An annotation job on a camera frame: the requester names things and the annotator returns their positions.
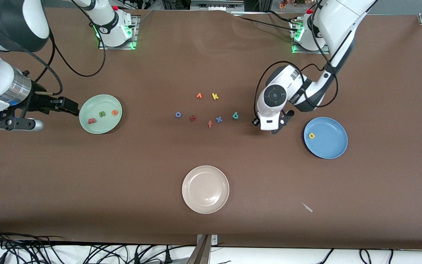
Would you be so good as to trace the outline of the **metal clamp bracket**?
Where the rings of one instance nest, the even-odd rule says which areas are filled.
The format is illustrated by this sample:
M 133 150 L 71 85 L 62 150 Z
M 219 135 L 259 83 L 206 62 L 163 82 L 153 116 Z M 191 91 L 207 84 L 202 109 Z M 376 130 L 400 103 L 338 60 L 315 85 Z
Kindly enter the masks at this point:
M 211 238 L 211 246 L 217 246 L 218 245 L 218 235 L 217 234 L 212 234 L 209 235 Z M 197 241 L 196 244 L 199 243 L 199 241 L 201 240 L 201 237 L 203 237 L 203 234 L 198 234 L 197 235 Z

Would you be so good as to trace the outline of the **green plate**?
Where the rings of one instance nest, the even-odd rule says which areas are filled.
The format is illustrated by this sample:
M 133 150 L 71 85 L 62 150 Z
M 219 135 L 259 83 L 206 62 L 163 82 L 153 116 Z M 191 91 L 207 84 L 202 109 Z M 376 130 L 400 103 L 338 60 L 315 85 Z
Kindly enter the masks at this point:
M 118 115 L 113 116 L 112 110 L 118 110 Z M 99 117 L 99 112 L 104 111 L 107 115 Z M 97 122 L 87 124 L 89 118 L 96 118 Z M 122 119 L 122 104 L 112 95 L 96 95 L 88 99 L 82 105 L 79 113 L 81 127 L 92 134 L 104 134 L 113 130 Z

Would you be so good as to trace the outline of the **grey metal bar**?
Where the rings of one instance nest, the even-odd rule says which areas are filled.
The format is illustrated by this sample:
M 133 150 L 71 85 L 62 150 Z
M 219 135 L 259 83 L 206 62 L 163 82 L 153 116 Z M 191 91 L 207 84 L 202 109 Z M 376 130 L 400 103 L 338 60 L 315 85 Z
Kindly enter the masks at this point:
M 209 264 L 212 235 L 201 235 L 186 264 Z

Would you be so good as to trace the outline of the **blue plate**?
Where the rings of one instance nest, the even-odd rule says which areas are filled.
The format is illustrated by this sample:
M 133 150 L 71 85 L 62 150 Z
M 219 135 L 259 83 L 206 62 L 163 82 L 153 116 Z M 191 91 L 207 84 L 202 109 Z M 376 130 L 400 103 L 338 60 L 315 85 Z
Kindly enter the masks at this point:
M 317 117 L 310 120 L 303 131 L 303 139 L 307 149 L 316 157 L 335 159 L 340 157 L 348 145 L 345 128 L 336 120 L 329 117 Z

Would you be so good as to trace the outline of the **orange dried flowers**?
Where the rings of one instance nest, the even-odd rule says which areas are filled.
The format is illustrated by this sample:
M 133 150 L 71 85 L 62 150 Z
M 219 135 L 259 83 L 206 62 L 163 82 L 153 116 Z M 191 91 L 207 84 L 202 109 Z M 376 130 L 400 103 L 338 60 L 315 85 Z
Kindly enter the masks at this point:
M 309 10 L 316 0 L 278 0 L 280 10 Z

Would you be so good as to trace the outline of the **aluminium frame piece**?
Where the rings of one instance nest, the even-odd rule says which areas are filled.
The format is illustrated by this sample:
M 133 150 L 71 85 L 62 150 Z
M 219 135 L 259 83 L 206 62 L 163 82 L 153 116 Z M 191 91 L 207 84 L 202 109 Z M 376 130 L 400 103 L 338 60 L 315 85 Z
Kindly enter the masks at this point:
M 244 12 L 244 0 L 190 0 L 192 11 Z

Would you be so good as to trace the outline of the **beige plate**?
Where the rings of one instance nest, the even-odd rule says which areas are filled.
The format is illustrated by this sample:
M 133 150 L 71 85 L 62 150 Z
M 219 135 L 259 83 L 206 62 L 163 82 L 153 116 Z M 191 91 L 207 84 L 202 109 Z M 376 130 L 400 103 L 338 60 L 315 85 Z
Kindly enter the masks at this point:
M 230 185 L 226 175 L 210 165 L 195 167 L 184 177 L 182 198 L 193 212 L 212 214 L 226 204 Z

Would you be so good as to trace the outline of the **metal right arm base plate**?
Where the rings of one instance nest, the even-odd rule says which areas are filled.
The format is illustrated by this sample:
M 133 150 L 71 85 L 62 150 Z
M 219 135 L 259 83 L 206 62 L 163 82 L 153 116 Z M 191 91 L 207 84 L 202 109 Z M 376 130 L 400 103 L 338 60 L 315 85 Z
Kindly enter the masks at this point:
M 105 45 L 99 41 L 99 50 L 135 50 L 139 34 L 140 16 L 124 14 L 118 25 L 109 34 L 101 34 L 107 41 Z

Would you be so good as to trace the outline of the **brown table cover sheet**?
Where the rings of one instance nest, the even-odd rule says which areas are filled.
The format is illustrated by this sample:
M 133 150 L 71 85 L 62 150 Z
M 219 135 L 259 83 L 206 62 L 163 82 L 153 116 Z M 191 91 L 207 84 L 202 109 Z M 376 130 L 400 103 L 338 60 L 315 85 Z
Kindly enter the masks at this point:
M 40 132 L 0 131 L 0 231 L 76 242 L 182 245 L 217 234 L 225 246 L 422 249 L 422 25 L 416 16 L 369 15 L 355 39 L 335 101 L 296 111 L 276 135 L 251 123 L 261 74 L 280 60 L 324 62 L 292 54 L 282 29 L 223 11 L 155 11 L 136 50 L 108 51 L 94 77 L 56 58 L 64 96 L 83 104 L 113 95 L 123 116 L 106 134 L 54 112 L 30 114 L 45 123 Z M 317 117 L 345 128 L 340 157 L 307 149 L 303 131 Z M 212 214 L 182 198 L 184 177 L 203 165 L 230 185 Z

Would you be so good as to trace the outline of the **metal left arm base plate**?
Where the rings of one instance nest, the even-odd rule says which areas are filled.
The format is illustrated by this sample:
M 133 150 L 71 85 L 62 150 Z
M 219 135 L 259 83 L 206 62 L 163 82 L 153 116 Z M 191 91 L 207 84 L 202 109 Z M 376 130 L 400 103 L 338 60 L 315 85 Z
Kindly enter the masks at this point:
M 291 33 L 291 45 L 293 53 L 303 54 L 329 54 L 329 48 L 321 37 L 313 37 L 312 31 L 304 20 L 296 20 L 291 23 L 291 29 L 295 29 Z

